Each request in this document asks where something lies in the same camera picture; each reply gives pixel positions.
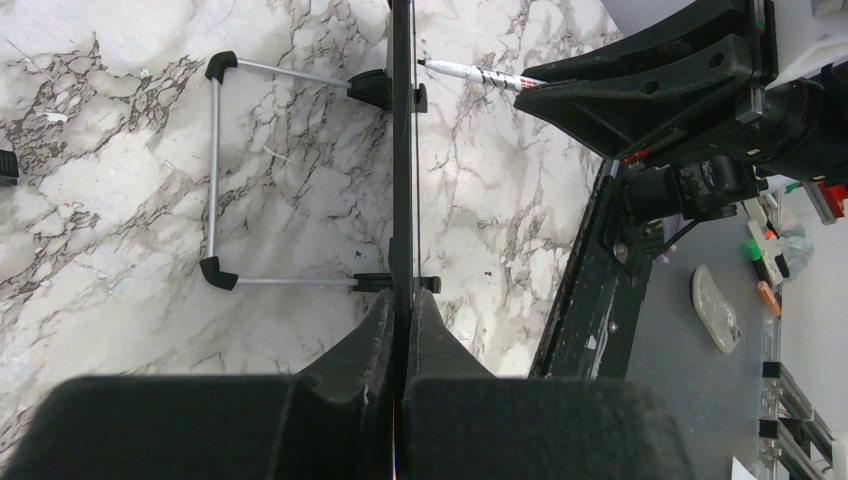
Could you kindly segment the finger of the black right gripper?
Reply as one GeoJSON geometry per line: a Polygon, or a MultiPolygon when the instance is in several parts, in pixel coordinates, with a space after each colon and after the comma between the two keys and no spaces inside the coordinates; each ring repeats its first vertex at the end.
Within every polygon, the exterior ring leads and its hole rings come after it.
{"type": "Polygon", "coordinates": [[[514,106],[604,159],[623,159],[733,118],[754,72],[751,43],[735,34],[651,46],[630,37],[527,70],[543,83],[514,106]]]}
{"type": "Polygon", "coordinates": [[[659,68],[737,33],[749,20],[743,0],[698,0],[633,35],[579,56],[529,67],[545,82],[603,80],[659,68]]]}

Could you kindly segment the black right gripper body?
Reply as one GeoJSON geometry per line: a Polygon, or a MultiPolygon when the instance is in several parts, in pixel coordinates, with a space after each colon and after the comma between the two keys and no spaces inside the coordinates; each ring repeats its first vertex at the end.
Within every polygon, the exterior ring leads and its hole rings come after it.
{"type": "Polygon", "coordinates": [[[754,74],[737,102],[735,135],[745,181],[846,182],[847,60],[768,89],[778,75],[775,1],[747,2],[754,74]]]}

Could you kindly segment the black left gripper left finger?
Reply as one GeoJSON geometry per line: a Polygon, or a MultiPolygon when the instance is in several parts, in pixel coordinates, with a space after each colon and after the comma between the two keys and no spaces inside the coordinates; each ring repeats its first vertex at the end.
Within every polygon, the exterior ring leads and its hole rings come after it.
{"type": "Polygon", "coordinates": [[[388,292],[296,375],[89,376],[54,388],[8,479],[388,479],[388,292]]]}

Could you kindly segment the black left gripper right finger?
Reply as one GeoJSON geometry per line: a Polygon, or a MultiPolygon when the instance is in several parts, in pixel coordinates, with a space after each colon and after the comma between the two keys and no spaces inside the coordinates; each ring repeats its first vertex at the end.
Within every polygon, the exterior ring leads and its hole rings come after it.
{"type": "Polygon", "coordinates": [[[401,452],[412,479],[691,479],[680,428],[650,389],[616,379],[492,375],[431,292],[411,314],[401,452]]]}

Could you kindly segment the black whiteboard marker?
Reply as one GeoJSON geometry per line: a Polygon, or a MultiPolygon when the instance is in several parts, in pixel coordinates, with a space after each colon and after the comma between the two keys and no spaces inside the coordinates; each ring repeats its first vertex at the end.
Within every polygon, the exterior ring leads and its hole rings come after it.
{"type": "Polygon", "coordinates": [[[542,80],[474,65],[432,59],[419,59],[416,63],[439,74],[518,93],[546,84],[542,80]]]}

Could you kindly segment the black framed whiteboard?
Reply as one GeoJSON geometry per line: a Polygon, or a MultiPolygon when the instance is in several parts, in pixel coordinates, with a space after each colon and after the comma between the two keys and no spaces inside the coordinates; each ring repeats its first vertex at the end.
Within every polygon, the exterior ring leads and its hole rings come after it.
{"type": "Polygon", "coordinates": [[[396,310],[412,310],[414,286],[414,227],[412,186],[412,13],[411,3],[394,0],[392,26],[392,117],[393,117],[393,264],[396,310]]]}

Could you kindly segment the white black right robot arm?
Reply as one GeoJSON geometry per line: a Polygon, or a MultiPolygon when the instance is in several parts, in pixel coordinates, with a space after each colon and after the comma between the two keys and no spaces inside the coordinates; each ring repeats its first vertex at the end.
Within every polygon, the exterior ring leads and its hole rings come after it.
{"type": "Polygon", "coordinates": [[[517,109],[625,176],[610,246],[628,224],[710,221],[761,178],[847,181],[847,16],[807,1],[695,1],[592,52],[529,67],[517,109]]]}

